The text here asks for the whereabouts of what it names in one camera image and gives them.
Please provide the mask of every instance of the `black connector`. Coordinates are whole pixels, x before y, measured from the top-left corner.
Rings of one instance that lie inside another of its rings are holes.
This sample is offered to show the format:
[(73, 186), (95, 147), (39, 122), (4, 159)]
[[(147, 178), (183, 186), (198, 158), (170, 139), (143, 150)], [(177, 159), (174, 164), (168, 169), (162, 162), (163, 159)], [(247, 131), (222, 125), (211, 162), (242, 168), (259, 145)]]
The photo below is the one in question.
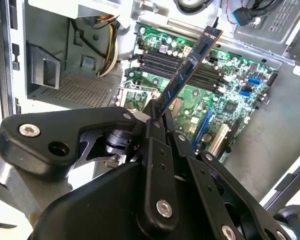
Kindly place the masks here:
[(248, 25), (253, 18), (251, 16), (250, 9), (248, 9), (246, 7), (240, 7), (238, 9), (236, 9), (232, 14), (233, 14), (233, 17), (234, 17), (236, 23), (240, 27)]

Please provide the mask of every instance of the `green circuit board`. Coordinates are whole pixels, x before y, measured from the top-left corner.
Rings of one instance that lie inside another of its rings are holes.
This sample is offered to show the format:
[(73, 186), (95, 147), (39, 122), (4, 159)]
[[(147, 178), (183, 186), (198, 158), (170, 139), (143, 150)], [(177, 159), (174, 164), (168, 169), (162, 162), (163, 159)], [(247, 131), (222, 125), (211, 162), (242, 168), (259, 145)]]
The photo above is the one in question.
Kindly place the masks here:
[[(175, 61), (182, 61), (187, 57), (193, 45), (194, 42), (187, 39), (141, 26), (137, 34), (134, 53), (142, 55), (143, 51), (146, 55), (148, 51), (152, 51), (158, 56), (169, 56), (175, 58)], [(257, 104), (267, 101), (269, 88), (267, 82), (278, 70), (266, 63), (254, 62), (233, 52), (221, 51), (218, 45), (210, 51), (201, 65), (208, 71), (210, 69), (222, 74), (223, 83), (214, 90), (205, 88), (204, 85), (203, 87), (186, 85), (170, 106), (176, 130), (192, 141), (207, 111), (213, 108), (212, 116), (204, 131), (211, 138), (200, 141), (197, 151), (201, 144), (203, 144), (203, 149), (209, 150), (224, 124), (228, 126), (229, 132), (236, 125), (235, 133), (232, 134), (227, 144), (231, 147), (249, 123), (251, 115), (257, 108), (256, 101), (258, 101)], [(158, 98), (170, 80), (144, 71), (142, 63), (131, 64), (127, 72), (127, 84), (123, 89), (127, 93), (121, 101), (124, 101), (122, 106), (132, 111), (142, 111), (150, 99)], [(258, 79), (258, 84), (251, 83), (249, 78)], [(249, 90), (248, 95), (243, 95), (242, 91), (245, 92), (246, 89)], [(136, 92), (133, 92), (136, 90), (141, 91), (138, 97), (136, 97)]]
[[(132, 71), (134, 82), (138, 81), (139, 85), (157, 89), (157, 94), (153, 91), (135, 90), (131, 84), (126, 84), (126, 96), (124, 107), (131, 112), (142, 111), (147, 103), (147, 99), (156, 99), (165, 89), (169, 80), (148, 73)], [(186, 85), (177, 98), (172, 102), (169, 109), (171, 110), (174, 126), (182, 132), (190, 141), (198, 128), (198, 124), (203, 120), (206, 113), (213, 105), (214, 94), (212, 92), (200, 89), (194, 86)]]

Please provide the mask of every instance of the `chip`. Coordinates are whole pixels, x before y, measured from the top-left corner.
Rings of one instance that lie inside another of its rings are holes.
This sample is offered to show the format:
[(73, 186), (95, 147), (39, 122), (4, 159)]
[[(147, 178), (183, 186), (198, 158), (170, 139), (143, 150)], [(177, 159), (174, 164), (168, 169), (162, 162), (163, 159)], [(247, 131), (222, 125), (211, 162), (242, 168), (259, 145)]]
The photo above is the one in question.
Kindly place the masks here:
[(161, 45), (159, 52), (160, 52), (160, 53), (163, 53), (163, 54), (166, 54), (167, 51), (168, 51), (168, 46), (166, 46), (166, 45)]
[(228, 113), (228, 114), (232, 114), (236, 110), (237, 106), (238, 106), (237, 102), (229, 100), (225, 103), (225, 106), (223, 108), (223, 112)]
[(204, 53), (205, 50), (207, 50), (208, 46), (209, 46), (209, 45), (208, 45), (207, 43), (205, 43), (204, 41), (202, 41), (202, 42), (200, 42), (200, 43), (196, 46), (196, 50), (197, 50), (200, 54), (202, 54), (202, 53)]
[(193, 64), (190, 60), (186, 61), (186, 63), (183, 66), (183, 71), (188, 74), (192, 68)]

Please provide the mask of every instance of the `memory chip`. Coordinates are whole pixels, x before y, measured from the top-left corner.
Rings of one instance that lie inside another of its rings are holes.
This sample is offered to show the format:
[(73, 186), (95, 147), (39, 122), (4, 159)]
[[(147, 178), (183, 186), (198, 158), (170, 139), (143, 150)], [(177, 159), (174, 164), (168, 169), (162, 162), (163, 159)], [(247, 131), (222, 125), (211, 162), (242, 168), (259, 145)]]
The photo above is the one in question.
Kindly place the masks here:
[(190, 72), (190, 70), (192, 69), (192, 62), (190, 60), (186, 61), (186, 63), (183, 66), (183, 71), (188, 74)]
[(172, 81), (171, 83), (170, 83), (170, 89), (172, 90), (172, 91), (174, 91), (175, 89), (176, 89), (176, 87), (178, 86), (178, 81), (177, 80), (174, 80), (174, 81)]
[(196, 50), (202, 54), (206, 49), (207, 47), (209, 46), (209, 44), (205, 43), (204, 41), (200, 42), (196, 48)]

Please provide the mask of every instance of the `ram slot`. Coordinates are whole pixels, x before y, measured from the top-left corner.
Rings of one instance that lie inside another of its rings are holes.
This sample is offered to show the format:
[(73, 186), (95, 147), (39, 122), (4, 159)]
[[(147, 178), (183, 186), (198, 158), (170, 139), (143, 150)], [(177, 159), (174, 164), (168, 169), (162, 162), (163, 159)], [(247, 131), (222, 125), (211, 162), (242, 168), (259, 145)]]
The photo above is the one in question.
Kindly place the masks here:
[[(142, 66), (139, 69), (139, 71), (146, 72), (146, 73), (152, 74), (152, 75), (156, 75), (158, 77), (165, 78), (165, 79), (171, 79), (171, 77), (173, 76), (173, 73), (168, 73), (166, 69), (158, 69), (158, 68), (153, 68), (153, 67), (149, 67), (146, 65)], [(217, 87), (215, 87), (213, 85), (205, 84), (202, 81), (197, 81), (197, 80), (192, 80), (192, 79), (190, 79), (187, 84), (190, 86), (197, 87), (200, 89), (205, 89), (207, 91), (211, 91), (214, 93), (217, 93), (217, 89), (218, 89)]]
[[(160, 61), (165, 61), (165, 62), (169, 62), (171, 63), (172, 65), (176, 66), (177, 68), (181, 65), (182, 63), (182, 60), (176, 58), (176, 57), (172, 57), (172, 56), (168, 56), (168, 55), (165, 55), (165, 54), (162, 54), (162, 53), (156, 53), (156, 52), (152, 52), (152, 51), (149, 51), (147, 53), (145, 53), (144, 55), (146, 58), (155, 58), (158, 62)], [(211, 68), (211, 67), (208, 67), (208, 66), (205, 66), (205, 65), (200, 65), (198, 67), (198, 69), (196, 70), (196, 72), (200, 72), (200, 71), (205, 71), (205, 72), (209, 72), (210, 74), (214, 74), (215, 77), (218, 77), (220, 76), (220, 73)]]
[[(156, 75), (158, 77), (162, 77), (162, 78), (166, 78), (166, 79), (171, 79), (173, 77), (173, 75), (175, 74), (174, 71), (171, 71), (169, 69), (165, 69), (165, 68), (160, 68), (158, 66), (154, 67), (152, 65), (143, 65), (142, 67), (140, 67), (139, 69), (140, 71), (146, 72), (148, 74), (153, 74)], [(190, 78), (190, 80), (187, 83), (190, 86), (193, 87), (197, 87), (197, 88), (201, 88), (201, 89), (205, 89), (208, 91), (212, 91), (214, 93), (217, 93), (217, 89), (218, 89), (218, 84), (215, 83), (211, 83), (211, 82), (207, 82), (204, 81), (202, 78)]]
[[(166, 71), (167, 73), (170, 74), (169, 79), (172, 78), (173, 75), (176, 72), (176, 69), (169, 68), (165, 64), (159, 64), (159, 63), (156, 63), (156, 62), (149, 62), (148, 60), (143, 63), (143, 66), (141, 68), (144, 69), (144, 66), (147, 67), (148, 69), (152, 68), (152, 69), (158, 69), (160, 71)], [(213, 87), (219, 87), (220, 86), (220, 83), (215, 78), (213, 78), (211, 76), (208, 76), (208, 75), (193, 74), (192, 77), (190, 78), (190, 81), (191, 82), (195, 82), (195, 81), (202, 82), (202, 83), (205, 83), (206, 85), (210, 85), (210, 86), (213, 86)]]
[[(149, 59), (146, 59), (143, 62), (144, 66), (147, 67), (151, 67), (151, 68), (159, 68), (159, 69), (166, 69), (169, 72), (171, 72), (171, 77), (175, 74), (175, 72), (177, 71), (177, 67), (173, 67), (173, 66), (169, 66), (167, 64), (164, 64), (162, 62), (157, 62), (157, 61), (152, 61)], [(193, 79), (197, 79), (198, 81), (205, 81), (205, 82), (209, 82), (210, 84), (214, 85), (214, 84), (219, 84), (219, 81), (212, 75), (210, 75), (209, 73), (194, 73), (192, 75)]]
[[(159, 55), (158, 53), (146, 53), (143, 57), (140, 58), (140, 61), (142, 63), (154, 65), (159, 68), (170, 68), (174, 72), (179, 68), (181, 64), (181, 61), (176, 60), (173, 57)], [(192, 77), (197, 77), (201, 81), (211, 82), (211, 84), (227, 84), (227, 82), (223, 79), (222, 74), (204, 65), (200, 66)]]

